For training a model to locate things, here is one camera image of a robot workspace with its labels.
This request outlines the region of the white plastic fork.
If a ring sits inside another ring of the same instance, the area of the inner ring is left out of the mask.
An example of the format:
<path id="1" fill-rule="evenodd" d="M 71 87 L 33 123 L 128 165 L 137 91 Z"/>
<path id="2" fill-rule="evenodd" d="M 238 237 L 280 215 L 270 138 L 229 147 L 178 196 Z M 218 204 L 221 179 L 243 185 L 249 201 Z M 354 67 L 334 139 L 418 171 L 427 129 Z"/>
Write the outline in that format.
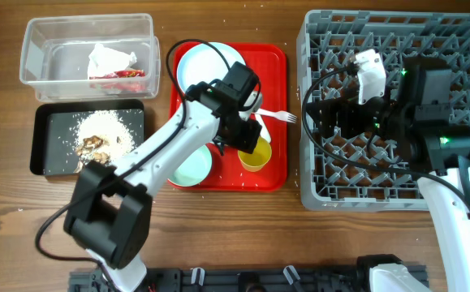
<path id="1" fill-rule="evenodd" d="M 277 120 L 284 121 L 284 122 L 289 122 L 289 123 L 296 123 L 296 121 L 297 121 L 297 117 L 294 114 L 291 114 L 291 113 L 289 113 L 287 111 L 283 111 L 283 110 L 273 112 L 273 111 L 269 111 L 269 110 L 266 110 L 266 109 L 258 109 L 256 111 L 256 114 L 268 116 L 268 117 L 275 118 Z"/>

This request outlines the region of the white napkin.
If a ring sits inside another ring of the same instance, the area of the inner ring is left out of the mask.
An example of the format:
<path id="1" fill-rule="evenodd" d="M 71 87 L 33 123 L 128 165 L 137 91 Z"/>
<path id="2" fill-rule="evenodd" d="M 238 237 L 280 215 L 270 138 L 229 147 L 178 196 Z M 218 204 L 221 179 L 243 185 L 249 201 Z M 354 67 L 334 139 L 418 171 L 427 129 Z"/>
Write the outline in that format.
<path id="1" fill-rule="evenodd" d="M 105 47 L 101 43 L 95 44 L 88 59 L 87 74 L 90 79 L 126 70 L 137 62 L 134 52 L 126 54 L 116 49 Z"/>

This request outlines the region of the light blue plate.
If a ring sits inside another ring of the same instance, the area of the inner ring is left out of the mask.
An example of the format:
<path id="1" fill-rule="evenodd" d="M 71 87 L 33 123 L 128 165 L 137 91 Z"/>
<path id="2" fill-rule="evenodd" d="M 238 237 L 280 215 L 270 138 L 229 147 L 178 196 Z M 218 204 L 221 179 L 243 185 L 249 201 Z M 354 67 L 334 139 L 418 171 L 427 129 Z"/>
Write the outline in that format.
<path id="1" fill-rule="evenodd" d="M 227 72 L 222 57 L 211 47 L 200 43 L 181 57 L 176 79 L 179 89 L 185 93 L 191 85 L 223 79 Z"/>

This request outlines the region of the rice and food scraps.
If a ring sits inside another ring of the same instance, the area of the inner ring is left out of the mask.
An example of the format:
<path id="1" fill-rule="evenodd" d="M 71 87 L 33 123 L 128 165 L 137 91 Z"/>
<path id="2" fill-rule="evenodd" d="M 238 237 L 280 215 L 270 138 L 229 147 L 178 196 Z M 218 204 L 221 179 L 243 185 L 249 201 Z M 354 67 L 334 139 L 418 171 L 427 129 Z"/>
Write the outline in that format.
<path id="1" fill-rule="evenodd" d="M 135 148 L 134 135 L 116 110 L 93 111 L 74 130 L 75 174 L 90 161 L 109 165 Z"/>

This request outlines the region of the mint green bowl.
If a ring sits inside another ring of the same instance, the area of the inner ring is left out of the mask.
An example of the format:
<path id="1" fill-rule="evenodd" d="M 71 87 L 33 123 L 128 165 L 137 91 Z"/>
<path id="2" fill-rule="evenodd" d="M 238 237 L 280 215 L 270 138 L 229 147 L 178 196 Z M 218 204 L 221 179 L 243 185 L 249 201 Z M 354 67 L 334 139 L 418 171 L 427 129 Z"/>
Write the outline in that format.
<path id="1" fill-rule="evenodd" d="M 207 178 L 213 166 L 213 158 L 206 145 L 192 153 L 168 178 L 178 187 L 192 187 Z"/>

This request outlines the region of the yellow plastic cup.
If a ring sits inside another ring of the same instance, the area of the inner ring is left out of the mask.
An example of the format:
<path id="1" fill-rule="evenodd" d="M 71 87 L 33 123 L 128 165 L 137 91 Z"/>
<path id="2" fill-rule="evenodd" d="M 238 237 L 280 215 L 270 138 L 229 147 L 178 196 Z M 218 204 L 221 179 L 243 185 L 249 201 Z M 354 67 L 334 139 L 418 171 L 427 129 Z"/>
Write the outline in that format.
<path id="1" fill-rule="evenodd" d="M 272 157 L 272 148 L 268 141 L 259 137 L 257 145 L 252 153 L 238 151 L 238 158 L 243 166 L 249 172 L 260 171 Z"/>

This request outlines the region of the white plastic spoon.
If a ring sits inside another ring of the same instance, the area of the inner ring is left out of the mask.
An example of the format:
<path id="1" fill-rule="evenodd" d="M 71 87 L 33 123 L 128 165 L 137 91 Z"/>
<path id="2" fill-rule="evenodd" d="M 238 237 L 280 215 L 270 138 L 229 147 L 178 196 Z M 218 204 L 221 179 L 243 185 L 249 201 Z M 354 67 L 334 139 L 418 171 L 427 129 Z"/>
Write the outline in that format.
<path id="1" fill-rule="evenodd" d="M 253 102 L 256 102 L 256 104 L 251 108 L 251 110 L 246 110 L 246 111 L 239 111 L 239 116 L 244 120 L 247 121 L 252 115 L 254 118 L 259 122 L 261 125 L 261 132 L 260 132 L 260 137 L 262 137 L 264 140 L 266 140 L 268 143 L 271 142 L 271 137 L 270 133 L 263 121 L 263 118 L 260 115 L 260 108 L 261 104 L 263 102 L 263 96 L 260 94 L 259 97 L 257 97 L 257 91 L 253 91 L 251 95 L 248 97 L 248 99 L 245 102 L 245 106 L 251 105 Z"/>

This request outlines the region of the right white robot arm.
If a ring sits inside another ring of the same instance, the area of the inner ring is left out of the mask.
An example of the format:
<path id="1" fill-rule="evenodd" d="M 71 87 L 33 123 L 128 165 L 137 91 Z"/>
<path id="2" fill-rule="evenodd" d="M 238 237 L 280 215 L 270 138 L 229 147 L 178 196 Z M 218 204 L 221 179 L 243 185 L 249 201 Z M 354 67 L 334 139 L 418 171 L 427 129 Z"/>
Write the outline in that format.
<path id="1" fill-rule="evenodd" d="M 316 143 L 340 130 L 344 138 L 370 132 L 393 140 L 416 180 L 436 230 L 448 289 L 470 291 L 470 126 L 451 115 L 451 67 L 440 58 L 403 62 L 398 96 L 386 92 L 381 56 L 367 50 L 351 58 L 343 73 L 358 79 L 350 97 L 302 104 L 304 129 Z"/>

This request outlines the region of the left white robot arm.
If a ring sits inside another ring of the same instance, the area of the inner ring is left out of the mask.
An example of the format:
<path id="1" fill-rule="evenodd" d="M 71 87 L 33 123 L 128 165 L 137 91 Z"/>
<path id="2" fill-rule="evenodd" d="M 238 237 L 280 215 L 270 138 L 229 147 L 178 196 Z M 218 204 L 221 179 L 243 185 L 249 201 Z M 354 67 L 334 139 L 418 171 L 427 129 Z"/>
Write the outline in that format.
<path id="1" fill-rule="evenodd" d="M 261 102 L 252 85 L 192 85 L 170 120 L 141 146 L 109 166 L 92 161 L 83 169 L 63 228 L 99 264 L 112 290 L 138 290 L 147 275 L 139 252 L 162 185 L 214 140 L 253 152 L 261 126 L 250 116 Z"/>

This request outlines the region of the red snack wrapper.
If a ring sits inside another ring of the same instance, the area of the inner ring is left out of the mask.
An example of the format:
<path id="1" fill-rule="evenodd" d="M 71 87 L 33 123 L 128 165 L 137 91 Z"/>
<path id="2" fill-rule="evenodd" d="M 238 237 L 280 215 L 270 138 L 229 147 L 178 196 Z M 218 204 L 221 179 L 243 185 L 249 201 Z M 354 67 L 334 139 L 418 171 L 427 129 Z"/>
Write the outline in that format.
<path id="1" fill-rule="evenodd" d="M 146 90 L 146 84 L 142 81 L 136 82 L 118 82 L 115 79 L 145 77 L 144 70 L 126 69 L 122 71 L 113 71 L 109 74 L 91 77 L 91 79 L 111 79 L 110 82 L 92 84 L 92 88 L 99 88 L 103 90 L 110 90 L 111 92 L 118 94 L 120 92 L 144 92 Z"/>

